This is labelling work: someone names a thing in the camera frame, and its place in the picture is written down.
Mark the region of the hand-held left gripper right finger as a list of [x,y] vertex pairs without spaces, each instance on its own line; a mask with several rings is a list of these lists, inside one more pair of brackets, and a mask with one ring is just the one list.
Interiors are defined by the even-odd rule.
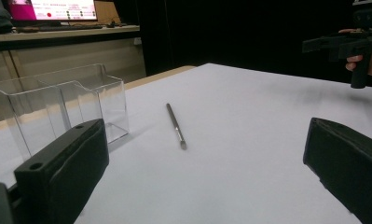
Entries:
[[372,139],[313,118],[303,155],[323,186],[363,224],[372,224]]

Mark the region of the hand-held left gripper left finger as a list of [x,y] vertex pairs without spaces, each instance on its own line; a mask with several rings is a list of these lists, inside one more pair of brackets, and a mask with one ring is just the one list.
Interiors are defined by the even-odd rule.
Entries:
[[109,164],[102,119],[70,129],[14,175],[22,224],[74,224]]

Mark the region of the clear acrylic pen holder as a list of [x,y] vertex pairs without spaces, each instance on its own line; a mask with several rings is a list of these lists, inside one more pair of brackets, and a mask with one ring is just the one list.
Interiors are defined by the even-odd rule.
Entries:
[[89,120],[108,143],[130,132],[124,82],[101,63],[0,81],[0,108],[24,160]]

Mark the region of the grey metal pen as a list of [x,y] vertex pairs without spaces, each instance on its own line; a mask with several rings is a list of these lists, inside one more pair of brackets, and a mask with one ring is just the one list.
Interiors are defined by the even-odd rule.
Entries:
[[180,129],[180,126],[179,126],[179,124],[177,122],[177,119],[176,119],[176,117],[174,115],[174,112],[172,110],[172,106],[169,103],[167,103],[166,104],[166,108],[167,108],[168,113],[169,113],[169,116],[171,118],[172,125],[173,125],[173,127],[174,127],[174,129],[176,131],[176,134],[177,134],[178,138],[179,138],[180,147],[181,147],[182,150],[186,150],[187,149],[186,140],[185,140],[185,138],[184,138],[184,136],[182,134],[182,131]]

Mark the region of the black curtain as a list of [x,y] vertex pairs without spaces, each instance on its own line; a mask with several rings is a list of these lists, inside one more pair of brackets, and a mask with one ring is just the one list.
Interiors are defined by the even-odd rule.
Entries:
[[348,83],[344,62],[305,40],[353,25],[353,0],[113,0],[140,27],[145,71],[205,63]]

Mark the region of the beige wooden desk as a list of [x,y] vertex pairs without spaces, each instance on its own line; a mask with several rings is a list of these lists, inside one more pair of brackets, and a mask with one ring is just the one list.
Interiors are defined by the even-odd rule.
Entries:
[[145,77],[140,29],[123,26],[0,35],[0,81],[93,63],[102,63],[109,75],[126,82]]

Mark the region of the white table cover sheet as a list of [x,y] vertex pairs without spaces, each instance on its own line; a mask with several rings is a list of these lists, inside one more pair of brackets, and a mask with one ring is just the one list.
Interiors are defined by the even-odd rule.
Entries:
[[[74,224],[363,224],[303,155],[313,118],[372,139],[372,88],[208,63],[125,96],[130,132],[106,141]],[[0,224],[22,224],[14,171],[26,161],[0,123]]]

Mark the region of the black keyboard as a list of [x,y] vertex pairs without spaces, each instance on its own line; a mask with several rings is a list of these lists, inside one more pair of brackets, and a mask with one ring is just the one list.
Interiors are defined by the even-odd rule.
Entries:
[[101,25],[61,25],[61,26],[25,26],[13,28],[13,30],[16,31],[17,33],[62,32],[92,29],[103,29],[103,27]]

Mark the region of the computer monitor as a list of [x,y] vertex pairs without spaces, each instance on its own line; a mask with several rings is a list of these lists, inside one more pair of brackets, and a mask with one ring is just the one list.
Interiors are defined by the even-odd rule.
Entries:
[[16,21],[96,21],[94,0],[7,0]]

